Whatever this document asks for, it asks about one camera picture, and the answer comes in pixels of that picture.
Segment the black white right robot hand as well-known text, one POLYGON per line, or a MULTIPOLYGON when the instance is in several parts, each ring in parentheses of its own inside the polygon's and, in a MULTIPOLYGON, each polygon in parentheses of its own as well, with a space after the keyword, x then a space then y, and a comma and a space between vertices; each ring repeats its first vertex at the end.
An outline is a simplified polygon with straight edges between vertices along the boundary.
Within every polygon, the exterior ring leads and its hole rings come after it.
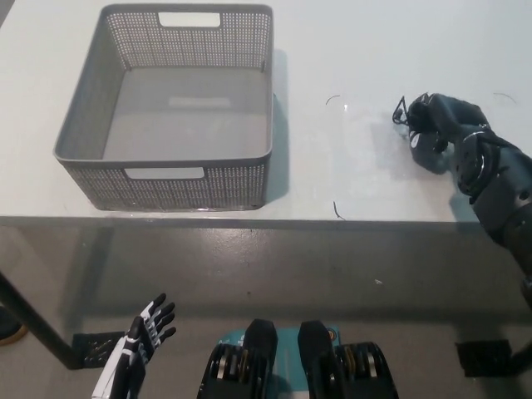
POLYGON ((441 93, 424 93, 406 109, 413 160, 437 175, 448 169, 444 152, 470 133, 490 126, 475 104, 441 93))

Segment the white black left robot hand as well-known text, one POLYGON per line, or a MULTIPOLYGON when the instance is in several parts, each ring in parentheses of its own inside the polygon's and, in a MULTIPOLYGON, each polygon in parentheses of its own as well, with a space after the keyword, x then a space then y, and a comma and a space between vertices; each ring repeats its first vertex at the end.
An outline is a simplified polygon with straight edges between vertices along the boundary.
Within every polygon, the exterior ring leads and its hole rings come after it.
POLYGON ((91 394, 93 398, 134 399, 145 380, 146 366, 162 343, 176 333, 170 324, 175 304, 160 294, 134 317, 118 340, 91 394))

